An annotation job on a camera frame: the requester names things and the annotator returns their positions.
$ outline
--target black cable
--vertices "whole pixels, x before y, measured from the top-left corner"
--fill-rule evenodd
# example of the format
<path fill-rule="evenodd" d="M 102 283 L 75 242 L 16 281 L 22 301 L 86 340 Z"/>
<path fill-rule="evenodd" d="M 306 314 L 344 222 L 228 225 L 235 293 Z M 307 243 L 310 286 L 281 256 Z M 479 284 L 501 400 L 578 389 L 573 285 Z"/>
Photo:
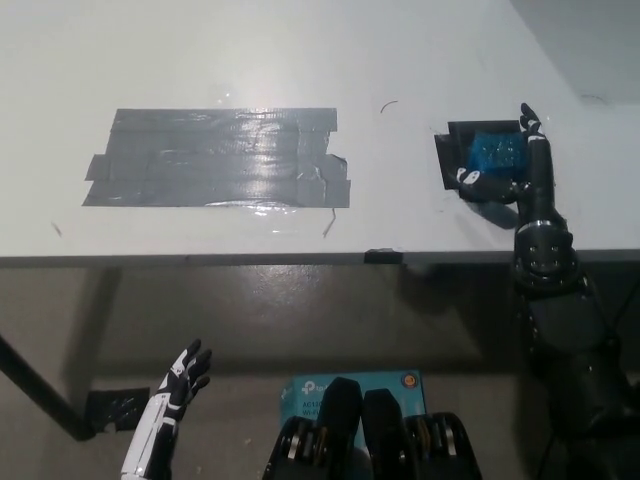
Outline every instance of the black cable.
<path fill-rule="evenodd" d="M 629 293 L 624 299 L 624 302 L 622 302 L 622 305 L 620 305 L 620 308 L 618 308 L 618 311 L 613 316 L 613 319 L 611 320 L 611 325 L 613 325 L 614 329 L 618 328 L 618 325 L 620 324 L 620 320 L 622 320 L 622 317 L 624 317 L 624 314 L 627 313 L 629 305 L 631 305 L 631 301 L 635 298 L 635 294 L 638 291 L 638 288 L 640 288 L 640 278 L 638 278 L 636 280 L 636 283 L 633 284 L 633 287 L 631 287 L 631 290 L 629 290 Z"/>
<path fill-rule="evenodd" d="M 551 436 L 549 437 L 549 441 L 547 442 L 547 446 L 544 449 L 542 458 L 540 458 L 540 463 L 538 464 L 538 473 L 536 473 L 536 480 L 542 480 L 542 475 L 544 475 L 544 469 L 547 466 L 549 455 L 551 455 L 551 449 L 553 448 L 553 445 L 555 443 L 556 443 L 556 435 L 552 433 Z"/>

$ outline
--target gray duct tape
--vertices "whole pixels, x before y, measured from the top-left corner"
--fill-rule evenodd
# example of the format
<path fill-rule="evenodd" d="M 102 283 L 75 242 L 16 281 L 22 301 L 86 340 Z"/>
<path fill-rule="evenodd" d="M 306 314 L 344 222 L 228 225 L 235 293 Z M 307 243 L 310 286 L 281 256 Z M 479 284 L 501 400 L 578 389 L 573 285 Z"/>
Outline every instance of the gray duct tape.
<path fill-rule="evenodd" d="M 335 108 L 229 110 L 127 110 L 116 112 L 112 132 L 203 132 L 230 134 L 336 132 Z"/>
<path fill-rule="evenodd" d="M 324 155 L 328 132 L 277 132 L 232 135 L 218 132 L 113 132 L 107 143 L 110 157 L 150 153 L 206 152 L 226 155 Z"/>
<path fill-rule="evenodd" d="M 248 180 L 244 182 L 93 182 L 85 206 L 202 207 L 249 203 L 292 207 L 349 206 L 349 180 Z"/>
<path fill-rule="evenodd" d="M 335 109 L 118 110 L 84 205 L 349 206 Z"/>
<path fill-rule="evenodd" d="M 212 155 L 167 152 L 132 158 L 95 155 L 85 180 L 241 181 L 346 180 L 347 166 L 335 155 Z"/>

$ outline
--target robotic hand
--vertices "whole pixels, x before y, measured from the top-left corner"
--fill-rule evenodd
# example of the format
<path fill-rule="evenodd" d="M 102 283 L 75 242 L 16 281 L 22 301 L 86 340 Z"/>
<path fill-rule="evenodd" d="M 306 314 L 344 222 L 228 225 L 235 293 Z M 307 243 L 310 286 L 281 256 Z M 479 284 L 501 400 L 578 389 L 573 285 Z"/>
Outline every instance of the robotic hand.
<path fill-rule="evenodd" d="M 122 465 L 121 480 L 170 480 L 178 423 L 198 391 L 209 383 L 211 350 L 194 341 L 171 366 L 145 408 Z"/>

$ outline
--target robotic arm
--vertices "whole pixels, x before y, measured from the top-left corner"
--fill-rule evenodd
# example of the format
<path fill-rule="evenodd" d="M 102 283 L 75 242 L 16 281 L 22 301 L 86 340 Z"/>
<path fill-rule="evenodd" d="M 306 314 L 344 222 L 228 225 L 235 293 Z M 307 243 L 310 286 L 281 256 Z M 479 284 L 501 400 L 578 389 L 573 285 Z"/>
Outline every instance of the robotic arm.
<path fill-rule="evenodd" d="M 548 393 L 554 433 L 569 454 L 567 478 L 638 478 L 640 405 L 619 365 L 620 341 L 555 208 L 551 147 L 527 104 L 520 124 L 527 139 L 526 180 L 516 184 L 460 169 L 460 196 L 518 204 L 515 315 L 533 374 Z"/>
<path fill-rule="evenodd" d="M 203 376 L 211 350 L 198 354 L 194 341 L 171 366 L 138 423 L 122 465 L 121 480 L 170 480 L 178 423 L 198 391 L 209 383 Z"/>

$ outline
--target blue box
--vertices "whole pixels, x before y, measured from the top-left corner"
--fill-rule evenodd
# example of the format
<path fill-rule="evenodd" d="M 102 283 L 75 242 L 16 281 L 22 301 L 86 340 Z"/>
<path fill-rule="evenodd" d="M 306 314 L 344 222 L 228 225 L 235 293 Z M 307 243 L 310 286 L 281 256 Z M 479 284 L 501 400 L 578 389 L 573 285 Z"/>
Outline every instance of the blue box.
<path fill-rule="evenodd" d="M 423 415 L 426 413 L 424 394 L 422 391 L 422 378 L 417 370 L 404 370 L 398 372 L 365 372 L 346 374 L 322 374 L 322 375 L 299 375 L 282 390 L 280 395 L 280 423 L 281 426 L 288 418 L 293 416 L 306 417 L 312 420 L 318 418 L 322 396 L 325 389 L 336 377 L 344 377 L 356 380 L 362 389 L 362 395 L 368 390 L 381 388 L 388 389 L 400 404 L 402 415 Z M 362 433 L 362 421 L 358 427 L 358 433 L 354 442 L 354 456 L 358 458 L 366 457 L 369 452 L 364 442 Z M 362 472 L 362 462 L 357 461 L 354 478 L 368 478 L 368 472 Z M 364 465 L 365 469 L 370 468 L 370 464 Z"/>

